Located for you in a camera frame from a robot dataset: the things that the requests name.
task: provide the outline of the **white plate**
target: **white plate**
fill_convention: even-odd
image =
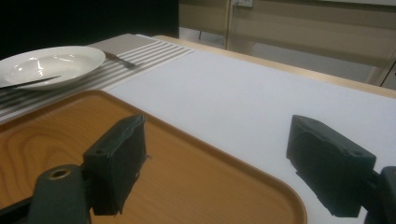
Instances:
[[[0,61],[0,85],[8,86],[46,77],[56,77],[20,89],[52,90],[80,80],[105,60],[105,54],[90,47],[38,49]]]

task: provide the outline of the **orange tray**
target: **orange tray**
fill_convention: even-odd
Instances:
[[[0,126],[0,208],[30,197],[49,168],[82,154],[116,121],[145,114],[85,91]],[[295,191],[278,179],[145,114],[149,158],[122,215],[92,223],[304,224]]]

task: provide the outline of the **tray rim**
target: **tray rim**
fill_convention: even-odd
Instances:
[[[8,119],[7,122],[5,123],[0,123],[0,133],[2,132],[7,132],[12,128],[15,128],[19,125],[22,125],[26,122],[30,122],[34,119],[38,119],[45,115],[46,113],[50,113],[53,110],[56,110],[58,108],[61,108],[65,105],[68,104],[73,104],[74,102],[77,102],[79,100],[84,100],[86,97],[101,97],[112,104],[121,106],[123,109],[127,111],[131,111],[133,113],[141,113],[146,117],[146,120],[149,120],[153,125],[162,127],[162,129],[165,129],[168,133],[172,135],[183,135],[183,139],[186,140],[194,145],[195,147],[198,147],[200,150],[202,150],[205,154],[208,154],[217,160],[223,161],[226,164],[232,166],[233,168],[237,169],[238,171],[243,172],[246,175],[249,175],[256,180],[259,180],[262,183],[265,183],[266,185],[270,186],[271,188],[277,189],[283,193],[287,193],[286,197],[289,199],[294,200],[299,204],[298,209],[299,214],[301,214],[300,219],[304,224],[307,223],[307,213],[306,213],[306,208],[304,206],[304,202],[301,199],[301,197],[298,195],[297,191],[294,190],[290,185],[288,185],[285,181],[278,179],[277,177],[273,175],[269,175],[265,173],[264,171],[244,162],[241,161],[240,159],[196,138],[193,135],[190,135],[188,133],[185,133],[184,131],[178,129],[177,127],[161,120],[158,119],[150,113],[147,113],[133,105],[130,105],[121,99],[105,92],[105,91],[100,91],[100,90],[88,90],[88,91],[81,91],[78,93],[75,93],[73,95],[70,95],[68,97],[65,97],[55,103],[49,104],[42,106],[36,110],[32,110],[28,113],[24,113],[19,117],[13,118],[13,119]]]

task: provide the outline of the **black wall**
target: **black wall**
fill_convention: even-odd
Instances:
[[[0,60],[123,34],[178,37],[178,0],[4,0],[0,8]]]

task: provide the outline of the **knife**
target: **knife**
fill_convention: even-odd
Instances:
[[[48,81],[53,78],[56,78],[56,77],[46,77],[46,78],[42,78],[42,79],[38,79],[38,80],[34,80],[34,81],[28,81],[28,82],[23,82],[23,83],[19,83],[19,84],[3,86],[3,87],[0,87],[0,91],[14,89],[14,88],[21,87],[21,86],[27,86],[27,85],[31,85],[31,84],[35,84],[35,83],[39,83],[39,82],[43,82],[43,81]]]

